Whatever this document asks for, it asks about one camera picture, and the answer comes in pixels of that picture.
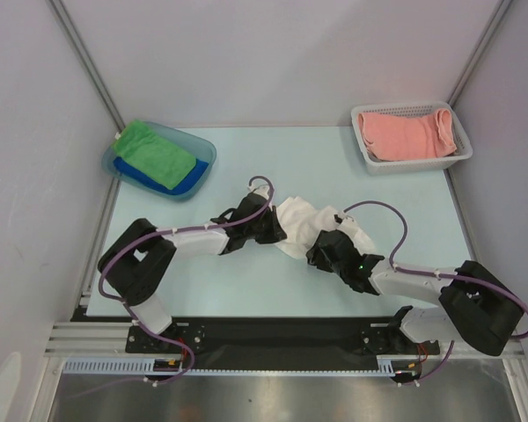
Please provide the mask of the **white towel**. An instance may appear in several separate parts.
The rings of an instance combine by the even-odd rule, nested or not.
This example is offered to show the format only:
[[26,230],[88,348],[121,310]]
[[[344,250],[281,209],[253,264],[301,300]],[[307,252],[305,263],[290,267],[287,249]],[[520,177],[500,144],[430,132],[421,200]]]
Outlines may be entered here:
[[287,239],[275,246],[294,259],[306,259],[321,230],[337,229],[336,215],[345,214],[332,206],[316,209],[303,198],[288,197],[276,208],[279,223],[287,234]]

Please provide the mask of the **pink towel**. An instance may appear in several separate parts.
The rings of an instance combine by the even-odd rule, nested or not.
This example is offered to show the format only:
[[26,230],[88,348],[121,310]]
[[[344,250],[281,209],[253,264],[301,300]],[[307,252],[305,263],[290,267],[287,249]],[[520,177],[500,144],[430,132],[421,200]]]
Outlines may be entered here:
[[356,121],[366,149],[381,161],[436,159],[457,150],[446,108],[421,117],[359,113]]

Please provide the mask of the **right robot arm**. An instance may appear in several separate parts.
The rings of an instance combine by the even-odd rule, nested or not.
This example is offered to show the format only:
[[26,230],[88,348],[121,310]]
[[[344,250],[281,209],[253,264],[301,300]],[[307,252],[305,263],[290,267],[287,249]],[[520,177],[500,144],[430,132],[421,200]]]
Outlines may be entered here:
[[428,340],[463,340],[475,350],[498,356],[523,317],[514,295],[484,266],[467,260],[451,273],[426,267],[405,269],[389,258],[361,253],[339,230],[319,233],[307,263],[335,273],[352,290],[371,295],[396,295],[433,305],[407,307],[387,332],[388,345],[408,353]]

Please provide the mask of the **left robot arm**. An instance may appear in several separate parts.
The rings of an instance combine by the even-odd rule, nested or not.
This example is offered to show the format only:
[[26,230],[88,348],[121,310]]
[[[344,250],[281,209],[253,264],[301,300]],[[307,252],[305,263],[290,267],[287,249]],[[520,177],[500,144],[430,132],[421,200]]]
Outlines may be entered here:
[[222,212],[204,226],[172,229],[163,234],[149,220],[132,222],[98,262],[99,292],[107,283],[116,295],[110,297],[128,310],[146,329],[145,341],[158,352],[168,351],[176,341],[172,316],[157,296],[158,287],[175,259],[201,255],[225,255],[257,244],[276,244],[287,238],[270,199],[249,193],[237,207]]

